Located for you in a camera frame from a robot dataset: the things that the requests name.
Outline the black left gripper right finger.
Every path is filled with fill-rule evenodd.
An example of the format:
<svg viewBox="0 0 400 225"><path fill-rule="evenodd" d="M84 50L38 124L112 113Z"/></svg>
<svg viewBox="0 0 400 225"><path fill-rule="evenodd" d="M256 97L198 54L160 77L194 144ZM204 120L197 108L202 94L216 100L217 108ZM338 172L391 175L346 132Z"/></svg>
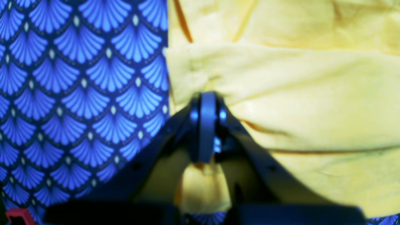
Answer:
<svg viewBox="0 0 400 225"><path fill-rule="evenodd" d="M362 210L306 187L263 149L216 94L216 133L232 208L225 225L364 225Z"/></svg>

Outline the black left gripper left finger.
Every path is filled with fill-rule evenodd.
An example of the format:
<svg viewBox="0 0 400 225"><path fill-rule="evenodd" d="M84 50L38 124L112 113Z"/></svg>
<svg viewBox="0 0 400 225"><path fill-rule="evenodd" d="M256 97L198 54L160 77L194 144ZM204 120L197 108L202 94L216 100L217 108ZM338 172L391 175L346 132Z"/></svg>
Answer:
<svg viewBox="0 0 400 225"><path fill-rule="evenodd" d="M196 93L110 181L82 198L51 206L51 225L180 225L174 206L191 163L209 163L216 138L216 93Z"/></svg>

